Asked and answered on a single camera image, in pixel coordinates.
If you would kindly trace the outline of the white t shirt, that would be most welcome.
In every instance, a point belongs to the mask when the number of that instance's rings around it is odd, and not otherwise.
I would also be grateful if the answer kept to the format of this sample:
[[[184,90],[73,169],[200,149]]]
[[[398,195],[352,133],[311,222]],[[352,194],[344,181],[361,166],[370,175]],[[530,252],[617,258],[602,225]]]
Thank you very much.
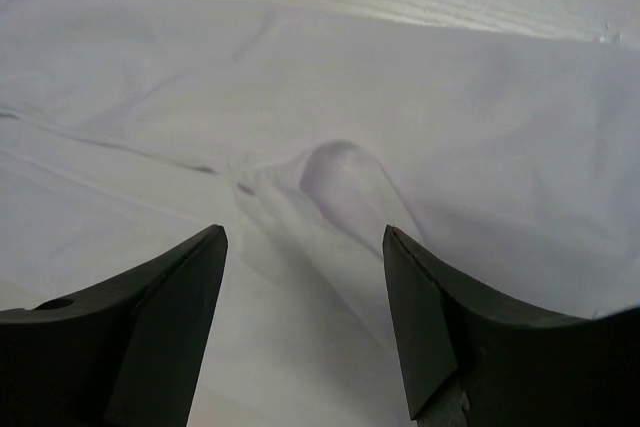
[[[193,426],[405,426],[394,225],[523,301],[639,302],[639,54],[265,4],[1,0],[1,304],[218,224]]]

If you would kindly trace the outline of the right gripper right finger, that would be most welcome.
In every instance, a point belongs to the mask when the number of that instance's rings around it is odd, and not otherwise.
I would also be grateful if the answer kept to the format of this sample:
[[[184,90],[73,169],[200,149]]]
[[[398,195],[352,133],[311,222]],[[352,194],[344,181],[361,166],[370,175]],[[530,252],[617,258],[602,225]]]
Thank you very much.
[[[420,426],[635,426],[639,312],[582,319],[508,296],[387,227],[384,271]]]

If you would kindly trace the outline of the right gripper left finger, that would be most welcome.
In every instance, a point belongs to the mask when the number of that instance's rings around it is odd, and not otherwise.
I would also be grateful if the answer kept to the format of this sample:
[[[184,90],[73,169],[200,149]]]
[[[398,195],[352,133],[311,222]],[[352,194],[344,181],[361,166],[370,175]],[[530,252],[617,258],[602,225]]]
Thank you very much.
[[[210,226],[89,288],[1,314],[5,426],[184,426],[228,241]]]

